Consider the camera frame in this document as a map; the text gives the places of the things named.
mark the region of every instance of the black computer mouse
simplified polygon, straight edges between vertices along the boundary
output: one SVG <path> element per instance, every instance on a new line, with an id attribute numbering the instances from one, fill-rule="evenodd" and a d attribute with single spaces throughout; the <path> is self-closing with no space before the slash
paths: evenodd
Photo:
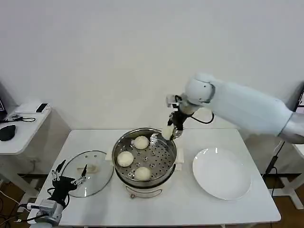
<path id="1" fill-rule="evenodd" d="M 0 140 L 1 141 L 11 140 L 15 136 L 15 130 L 16 130 L 15 125 L 9 125 L 9 126 L 1 128 L 0 129 Z"/>

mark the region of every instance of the power cord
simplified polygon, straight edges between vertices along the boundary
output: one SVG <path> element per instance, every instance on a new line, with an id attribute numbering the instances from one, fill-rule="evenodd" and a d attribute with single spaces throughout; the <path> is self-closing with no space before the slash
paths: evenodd
<path id="1" fill-rule="evenodd" d="M 28 221 L 31 221 L 31 220 L 35 220 L 35 219 L 38 219 L 38 218 L 41 218 L 41 217 L 44 217 L 48 214 L 42 214 L 42 215 L 38 215 L 38 216 L 35 216 L 35 217 L 32 217 L 32 218 L 28 218 L 28 219 L 18 219 L 17 221 L 15 221 L 16 223 L 19 223 L 19 222 L 28 222 Z"/>
<path id="2" fill-rule="evenodd" d="M 201 120 L 199 120 L 199 119 L 197 119 L 197 118 L 194 118 L 193 116 L 190 116 L 190 118 L 192 118 L 193 120 L 196 120 L 197 122 L 200 122 L 201 124 L 210 124 L 210 123 L 212 123 L 212 121 L 214 120 L 214 113 L 213 113 L 213 112 L 211 112 L 211 113 L 212 113 L 212 118 L 211 118 L 211 120 L 208 121 L 208 122 L 203 122 L 203 121 L 201 121 Z"/>
<path id="3" fill-rule="evenodd" d="M 36 120 L 35 117 L 24 118 L 24 117 L 19 116 L 19 115 L 13 115 L 11 118 L 12 118 L 12 120 L 8 120 L 7 118 L 4 119 L 4 120 L 0 120 L 0 123 L 18 122 L 18 121 L 31 123 L 31 122 L 34 122 Z"/>
<path id="4" fill-rule="evenodd" d="M 275 177 L 274 186 L 273 186 L 272 191 L 271 191 L 271 197 L 272 197 L 272 198 L 274 197 L 274 191 L 275 191 L 275 188 L 276 188 L 276 182 L 277 182 L 277 180 L 278 180 L 277 168 L 274 166 L 273 169 L 275 169 L 276 177 Z"/>
<path id="5" fill-rule="evenodd" d="M 280 149 L 277 151 L 276 155 L 272 157 L 272 159 L 271 159 L 271 161 L 270 161 L 270 163 L 269 163 L 269 165 L 268 165 L 268 167 L 267 167 L 267 169 L 266 169 L 264 175 L 268 175 L 268 174 L 270 173 L 270 171 L 274 168 L 275 163 L 276 163 L 276 160 L 278 159 L 278 154 L 280 153 L 280 151 L 281 151 L 281 149 L 283 148 L 284 144 L 285 144 L 285 141 L 281 144 L 281 147 L 280 147 Z"/>
<path id="6" fill-rule="evenodd" d="M 174 96 L 174 99 L 175 99 L 175 102 L 176 102 L 176 103 L 178 103 L 178 100 L 182 101 L 182 97 L 181 97 L 181 96 L 178 96 L 178 95 L 175 95 L 175 96 Z M 212 121 L 214 120 L 214 113 L 213 113 L 213 112 L 211 112 L 211 113 L 212 113 L 212 118 L 211 118 L 211 120 L 208 121 L 208 122 L 201 121 L 201 120 L 199 120 L 199 119 L 193 117 L 192 115 L 189 115 L 189 117 L 192 118 L 193 120 L 195 120 L 195 121 L 201 123 L 201 124 L 210 124 L 210 123 L 212 123 Z"/>

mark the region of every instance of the white desk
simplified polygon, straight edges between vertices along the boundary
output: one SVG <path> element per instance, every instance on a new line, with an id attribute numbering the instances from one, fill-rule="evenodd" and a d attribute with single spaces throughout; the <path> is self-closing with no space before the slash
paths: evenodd
<path id="1" fill-rule="evenodd" d="M 28 146 L 29 142 L 32 140 L 34 135 L 37 133 L 40 126 L 43 124 L 47 116 L 50 114 L 51 108 L 44 111 L 42 114 L 20 114 L 20 116 L 34 117 L 36 120 L 31 123 L 25 123 L 23 121 L 10 122 L 10 123 L 1 123 L 0 128 L 3 128 L 7 125 L 16 126 L 16 134 L 14 138 L 9 141 L 2 142 L 0 141 L 0 155 L 17 155 L 22 153 L 25 148 Z M 15 168 L 9 166 L 0 159 L 0 173 L 6 179 L 13 182 L 23 191 L 25 191 L 29 196 L 35 197 L 38 194 L 38 191 L 31 187 L 25 180 L 23 180 L 16 172 Z"/>
<path id="2" fill-rule="evenodd" d="M 127 130 L 74 130 L 68 136 L 53 169 L 88 150 L 106 152 Z M 180 137 L 184 148 L 182 171 L 175 172 L 172 185 L 161 195 L 131 199 L 115 172 L 107 186 L 88 198 L 71 197 L 63 211 L 61 226 L 176 226 L 246 224 L 279 221 L 280 213 L 272 200 L 242 138 L 235 129 L 187 129 Z M 192 173 L 194 156 L 203 148 L 229 149 L 249 168 L 252 186 L 239 200 L 221 200 L 205 192 Z M 36 200 L 49 197 L 48 176 Z M 28 218 L 37 213 L 33 209 Z"/>

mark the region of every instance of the small robotic arm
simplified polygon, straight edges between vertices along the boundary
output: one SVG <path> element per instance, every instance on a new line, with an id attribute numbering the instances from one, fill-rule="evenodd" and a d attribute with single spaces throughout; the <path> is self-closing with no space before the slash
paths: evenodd
<path id="1" fill-rule="evenodd" d="M 85 181 L 87 166 L 85 166 L 78 179 L 59 175 L 65 162 L 66 160 L 59 164 L 56 170 L 52 170 L 52 184 L 54 187 L 47 190 L 48 192 L 54 190 L 52 194 L 49 192 L 51 197 L 42 200 L 39 205 L 33 203 L 28 203 L 26 205 L 29 210 L 39 209 L 37 216 L 24 220 L 35 220 L 37 222 L 36 224 L 31 225 L 31 228 L 52 228 L 53 226 L 58 226 L 61 220 L 61 213 L 68 206 L 70 200 L 69 192 L 76 190 L 78 185 Z"/>
<path id="2" fill-rule="evenodd" d="M 290 111 L 279 99 L 211 75 L 193 76 L 185 92 L 168 95 L 166 103 L 174 108 L 162 132 L 167 140 L 179 137 L 185 120 L 205 107 L 242 129 L 278 136 L 293 144 L 304 143 L 304 114 Z"/>

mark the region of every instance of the white wall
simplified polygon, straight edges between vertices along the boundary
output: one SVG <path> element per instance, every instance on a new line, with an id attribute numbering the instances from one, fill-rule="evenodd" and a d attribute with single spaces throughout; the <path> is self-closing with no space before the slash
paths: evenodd
<path id="1" fill-rule="evenodd" d="M 4 0 L 0 81 L 72 129 L 160 128 L 166 94 L 197 71 L 287 102 L 303 80 L 303 11 L 302 0 Z"/>

